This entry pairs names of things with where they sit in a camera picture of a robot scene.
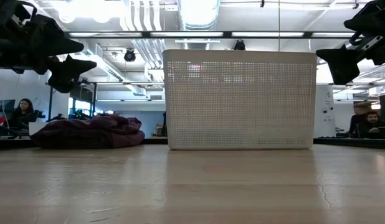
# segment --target wooden table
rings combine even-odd
[[[385,223],[385,151],[0,151],[0,223]]]

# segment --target ceiling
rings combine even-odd
[[[195,0],[197,5],[209,0]],[[132,4],[132,10],[128,12],[124,8],[123,1],[112,0],[105,1],[102,4],[100,12],[105,14],[111,19],[106,23],[96,22],[91,16],[85,16],[84,11],[92,9],[92,7],[86,6],[75,10],[76,19],[71,23],[64,23],[59,17],[59,11],[61,11],[61,5],[66,2],[63,0],[34,0],[40,8],[40,13],[46,13],[53,17],[63,28],[67,31],[121,31],[123,30],[120,25],[120,16],[124,16],[127,13],[133,17],[135,15],[134,6],[137,4],[135,1]],[[141,1],[140,9],[140,21],[144,21],[144,7]],[[216,24],[216,30],[221,31],[243,31],[243,30],[255,30],[255,31],[339,31],[339,32],[351,32],[343,26],[343,22],[347,19],[351,19],[368,0],[358,1],[360,7],[353,9],[354,0],[280,0],[280,9],[278,9],[278,1],[265,1],[264,7],[260,6],[260,1],[249,0],[221,0],[221,7],[219,10],[219,17]],[[177,11],[176,0],[160,0],[160,12],[159,21],[163,30],[180,30],[179,17]],[[153,25],[153,1],[150,1],[150,15],[151,25]],[[129,81],[133,82],[147,82],[149,81],[144,75],[146,70],[146,62],[140,57],[139,52],[136,50],[136,60],[134,62],[125,62],[123,55],[128,48],[134,48],[130,39],[88,39],[83,40],[87,46],[99,45],[103,49],[103,58],[117,71]],[[175,39],[164,40],[167,49],[180,49],[181,44],[175,43]],[[318,49],[335,48],[341,45],[343,40],[331,40],[331,39],[295,39],[295,40],[277,40],[277,39],[246,39],[244,40],[247,50],[265,50],[265,51],[288,51],[288,52],[315,52]],[[221,39],[220,43],[212,44],[214,50],[231,49],[235,44],[233,39]],[[366,71],[374,68],[372,62],[365,61],[360,63],[360,70]],[[114,82],[112,77],[99,68],[92,70],[91,72],[83,75],[91,81],[96,82]],[[382,73],[375,73],[366,77],[366,81],[371,82],[379,77],[385,77],[385,71]],[[327,66],[319,67],[318,82],[332,82],[331,75]],[[344,87],[336,86],[335,89],[344,89]],[[361,86],[360,89],[366,90],[367,86]]]

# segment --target computer monitor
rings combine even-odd
[[[3,116],[5,116],[7,120],[11,119],[15,104],[15,100],[0,100],[0,119]]]

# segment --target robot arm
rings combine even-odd
[[[26,7],[32,8],[30,14]],[[56,55],[83,50],[83,44],[65,38],[52,18],[37,14],[29,2],[0,0],[0,68],[16,73],[34,70],[43,75],[50,70],[49,85],[68,93],[80,74],[95,68],[91,61],[75,60],[68,55],[60,62]]]
[[[352,19],[344,22],[356,31],[340,49],[317,50],[328,63],[334,83],[345,85],[359,74],[357,63],[369,59],[375,65],[385,63],[385,0],[368,2]]]

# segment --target woman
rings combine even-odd
[[[12,114],[9,124],[10,127],[25,128],[25,125],[34,121],[36,121],[36,116],[34,114],[32,101],[29,99],[22,99]]]

